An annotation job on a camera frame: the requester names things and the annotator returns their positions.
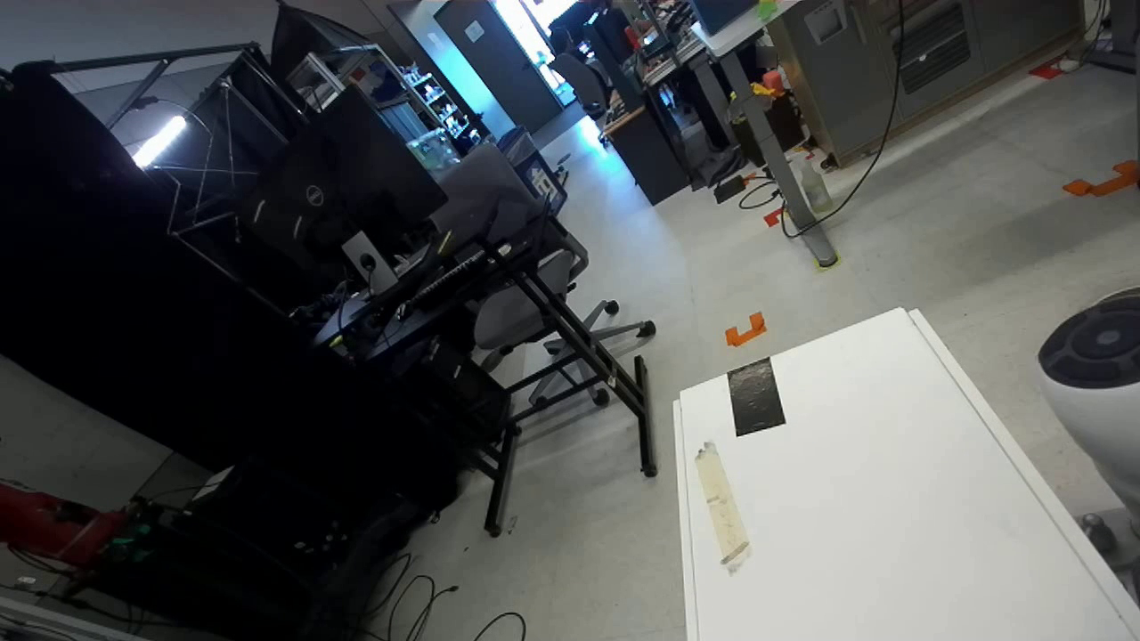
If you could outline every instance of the white table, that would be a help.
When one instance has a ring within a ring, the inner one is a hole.
[[[919,312],[771,357],[787,424],[735,433],[725,379],[679,392],[691,641],[1124,641],[1140,617]],[[713,441],[752,555],[718,563]]]

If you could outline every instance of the concrete floor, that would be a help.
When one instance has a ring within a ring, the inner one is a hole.
[[[1072,513],[1117,506],[1048,412],[1031,353],[1059,322],[1140,283],[1140,196],[1060,194],[1067,178],[1107,178],[1135,152],[1134,77],[1093,68],[1054,83],[1014,77],[926,126],[926,136],[900,136],[830,225],[841,249],[830,271],[763,215],[714,208],[708,194],[647,208],[590,126],[555,140],[549,156],[561,152],[573,152],[561,220],[590,249],[573,308],[615,296],[618,322],[660,325],[641,353],[663,475],[636,475],[632,422],[618,407],[580,403],[535,424],[502,538],[482,530],[482,477],[413,538],[413,574],[458,585],[433,606],[422,641],[475,638],[502,610],[522,614],[542,641],[679,641],[668,398],[889,308],[934,322]],[[742,349],[722,346],[722,329],[755,310],[768,331]],[[404,594],[396,629],[419,597]]]

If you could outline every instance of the gray floor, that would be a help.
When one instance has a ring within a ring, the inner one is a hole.
[[[618,316],[660,325],[641,353],[663,475],[636,475],[632,422],[618,407],[590,412],[585,403],[532,426],[502,538],[482,530],[482,477],[416,534],[413,569],[458,585],[433,606],[422,641],[475,638],[502,610],[518,610],[542,641],[682,638],[668,398],[889,308],[919,308],[934,322],[1072,513],[1110,509],[1039,403],[1031,353],[1064,312],[1140,283],[1140,196],[1060,194],[1067,178],[1107,178],[1134,156],[1134,84],[1077,73],[971,114],[959,112],[934,141],[913,136],[871,176],[830,225],[843,258],[832,271],[708,194],[647,208],[587,126],[555,140],[549,156],[573,151],[561,220],[590,249],[573,308],[615,296]],[[722,329],[755,310],[768,336],[722,346]]]

